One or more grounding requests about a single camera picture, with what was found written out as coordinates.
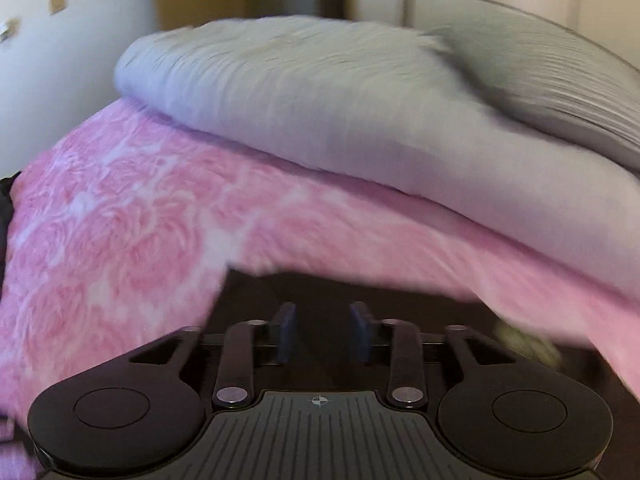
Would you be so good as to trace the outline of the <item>dark brown garment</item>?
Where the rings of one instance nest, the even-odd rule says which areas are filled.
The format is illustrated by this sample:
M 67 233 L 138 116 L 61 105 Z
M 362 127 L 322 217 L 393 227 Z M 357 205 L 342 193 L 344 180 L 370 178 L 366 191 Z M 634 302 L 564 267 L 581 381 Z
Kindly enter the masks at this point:
M 479 301 L 457 301 L 442 295 L 385 289 L 332 281 L 294 272 L 253 276 L 230 270 L 209 313 L 206 328 L 223 332 L 233 323 L 272 315 L 285 301 L 297 306 L 300 328 L 310 333 L 303 348 L 309 358 L 318 349 L 329 358 L 312 369 L 318 382 L 348 386 L 348 367 L 337 362 L 346 350 L 342 324 L 347 308 L 364 302 L 376 315 L 403 318 L 427 333 L 439 333 L 448 324 L 468 324 L 522 356 L 547 364 L 593 388 L 612 408 L 613 440 L 599 470 L 609 479 L 639 477 L 639 402 L 623 386 L 598 350 L 576 341 L 562 341 L 542 333 L 522 332 Z

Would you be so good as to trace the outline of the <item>pink floral blanket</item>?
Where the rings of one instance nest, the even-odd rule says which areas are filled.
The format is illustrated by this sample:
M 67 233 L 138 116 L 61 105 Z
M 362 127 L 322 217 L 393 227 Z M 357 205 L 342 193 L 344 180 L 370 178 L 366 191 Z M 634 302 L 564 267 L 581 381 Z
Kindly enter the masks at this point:
M 1 411 L 206 319 L 229 268 L 483 301 L 596 347 L 616 428 L 601 471 L 639 474 L 639 304 L 422 198 L 309 171 L 119 100 L 17 177 L 1 292 Z

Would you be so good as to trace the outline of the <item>lilac folded duvet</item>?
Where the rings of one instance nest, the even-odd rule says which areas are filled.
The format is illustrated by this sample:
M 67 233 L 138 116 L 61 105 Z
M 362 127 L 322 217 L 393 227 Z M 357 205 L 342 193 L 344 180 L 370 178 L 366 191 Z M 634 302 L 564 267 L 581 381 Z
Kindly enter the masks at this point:
M 427 198 L 638 295 L 638 178 L 505 118 L 414 29 L 213 21 L 136 40 L 114 83 L 187 127 Z

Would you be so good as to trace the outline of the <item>grey striped pillow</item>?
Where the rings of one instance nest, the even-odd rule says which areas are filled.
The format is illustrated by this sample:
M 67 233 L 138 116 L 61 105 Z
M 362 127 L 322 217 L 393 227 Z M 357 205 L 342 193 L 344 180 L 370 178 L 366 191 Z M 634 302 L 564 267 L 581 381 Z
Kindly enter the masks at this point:
M 515 12 L 458 15 L 430 32 L 503 115 L 639 169 L 639 72 L 619 56 Z

